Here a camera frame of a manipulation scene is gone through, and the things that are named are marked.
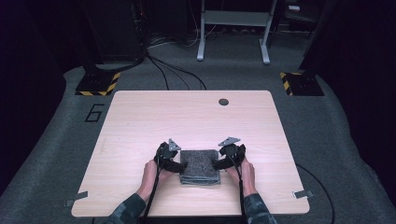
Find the yellow black hazard tape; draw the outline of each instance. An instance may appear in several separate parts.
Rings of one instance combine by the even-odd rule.
[[[114,75],[113,79],[111,80],[110,85],[108,86],[106,91],[76,91],[76,95],[110,95],[113,92],[114,88],[116,88],[117,81],[119,80],[120,73]]]
[[[286,75],[299,76],[300,74],[301,73],[280,73],[280,77],[282,78],[282,82],[283,82],[283,87],[285,88],[287,95],[293,95],[293,92],[291,91],[291,87],[290,87],[290,84],[288,82]]]

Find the wooden table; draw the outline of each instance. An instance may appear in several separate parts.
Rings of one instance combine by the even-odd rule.
[[[228,105],[220,105],[219,99]],[[118,91],[108,110],[75,201],[75,217],[106,217],[140,186],[144,165],[172,138],[182,150],[217,149],[240,138],[256,169],[256,188],[273,214],[308,212],[288,141],[269,91]],[[149,215],[240,215],[238,188],[220,172],[216,186],[181,185],[172,176],[157,189]]]

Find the gray towel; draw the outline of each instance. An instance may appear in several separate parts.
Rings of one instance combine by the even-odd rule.
[[[181,184],[189,185],[216,185],[220,184],[219,171],[213,168],[219,153],[210,150],[181,150],[180,162],[186,162],[187,168],[180,173]]]

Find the sleeve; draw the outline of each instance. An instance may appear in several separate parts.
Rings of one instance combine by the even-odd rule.
[[[123,201],[108,217],[106,224],[137,223],[140,214],[145,210],[146,203],[138,194],[133,194]]]
[[[244,206],[248,224],[277,224],[260,194],[250,194],[245,197]]]

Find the hand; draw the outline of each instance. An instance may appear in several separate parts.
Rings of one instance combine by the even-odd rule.
[[[173,174],[174,173],[172,172],[161,170],[157,188],[159,188],[163,184],[163,182]],[[151,160],[147,162],[145,165],[145,171],[142,177],[142,184],[140,185],[140,188],[136,192],[144,201],[147,201],[149,199],[149,196],[152,191],[152,187],[154,186],[156,175],[157,175],[157,163]]]
[[[239,172],[241,172],[242,168],[242,180],[244,181],[244,197],[258,193],[255,187],[255,175],[254,175],[254,167],[253,164],[248,162],[248,159],[245,158],[241,165],[238,167]],[[233,183],[239,188],[239,176],[236,172],[235,167],[230,167],[225,169],[225,171],[230,175]]]

